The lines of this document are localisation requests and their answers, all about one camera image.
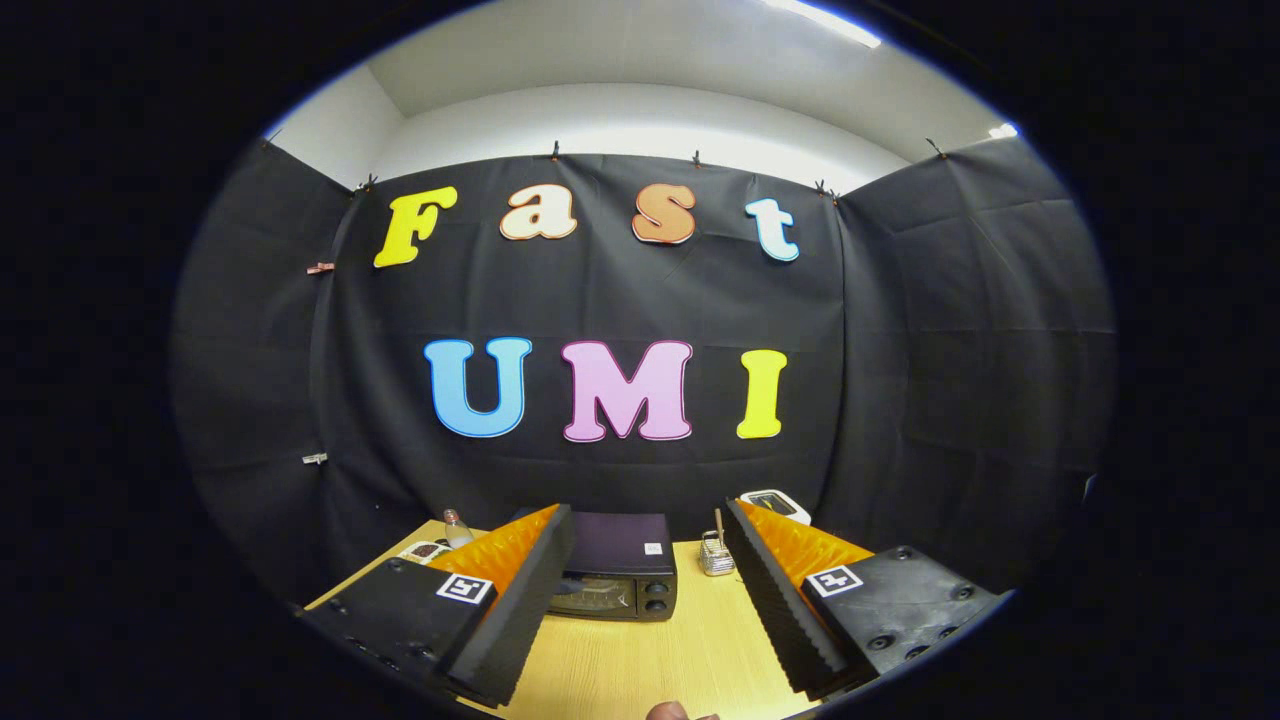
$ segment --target white wall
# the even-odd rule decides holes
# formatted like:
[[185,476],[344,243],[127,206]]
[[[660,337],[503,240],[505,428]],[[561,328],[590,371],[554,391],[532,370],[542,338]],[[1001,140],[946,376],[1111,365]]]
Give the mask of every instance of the white wall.
[[285,152],[348,188],[364,182],[404,123],[367,65],[333,81],[265,135]]
[[838,193],[909,165],[856,135],[774,105],[673,86],[609,83],[518,90],[422,113],[401,123],[360,177],[372,172],[388,179],[471,160],[547,155],[557,140],[562,154],[689,160],[698,150],[710,165],[808,186],[822,179]]

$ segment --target oven door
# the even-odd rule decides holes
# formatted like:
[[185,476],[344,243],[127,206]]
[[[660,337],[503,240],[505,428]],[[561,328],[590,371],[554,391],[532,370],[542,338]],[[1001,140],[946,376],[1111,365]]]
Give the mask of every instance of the oven door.
[[635,620],[636,582],[632,578],[566,574],[547,610],[553,615]]

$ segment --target orange foam pad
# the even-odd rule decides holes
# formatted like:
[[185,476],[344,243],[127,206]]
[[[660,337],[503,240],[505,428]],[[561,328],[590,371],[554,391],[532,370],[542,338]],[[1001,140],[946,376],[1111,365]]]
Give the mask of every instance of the orange foam pad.
[[755,532],[764,541],[765,547],[773,553],[773,559],[782,566],[787,579],[800,592],[805,605],[809,600],[804,597],[800,585],[808,575],[829,570],[837,565],[847,565],[867,560],[874,552],[863,550],[851,542],[842,541],[831,533],[824,533],[818,528],[812,528],[804,523],[796,523],[786,515],[780,515],[758,505],[751,505],[742,500],[735,502],[746,514],[746,519],[755,527]]
[[516,578],[525,559],[529,557],[529,551],[534,548],[534,543],[543,534],[543,528],[556,514],[557,507],[559,503],[507,523],[458,550],[445,552],[428,562],[426,566],[492,580],[497,592],[494,600],[494,605],[497,605],[497,601],[502,600],[502,593],[507,592],[511,580]]

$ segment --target letter u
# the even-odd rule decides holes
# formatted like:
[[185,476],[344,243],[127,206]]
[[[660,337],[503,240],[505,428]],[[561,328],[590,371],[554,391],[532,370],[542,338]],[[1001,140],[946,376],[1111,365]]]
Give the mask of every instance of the letter u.
[[534,343],[522,337],[499,337],[485,345],[498,361],[498,406],[476,413],[467,402],[467,359],[475,352],[465,340],[438,340],[422,348],[431,364],[431,401],[435,416],[451,430],[466,437],[498,437],[509,433],[525,416],[525,356]]

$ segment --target letter m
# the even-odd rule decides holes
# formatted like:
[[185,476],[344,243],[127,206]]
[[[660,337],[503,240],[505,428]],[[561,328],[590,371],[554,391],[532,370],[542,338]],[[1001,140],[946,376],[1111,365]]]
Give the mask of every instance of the letter m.
[[572,342],[561,355],[573,366],[573,421],[564,428],[567,439],[604,439],[596,404],[621,438],[631,433],[645,406],[640,437],[681,439],[692,433],[685,420],[685,363],[694,355],[689,343],[668,340],[650,345],[630,380],[603,342]]

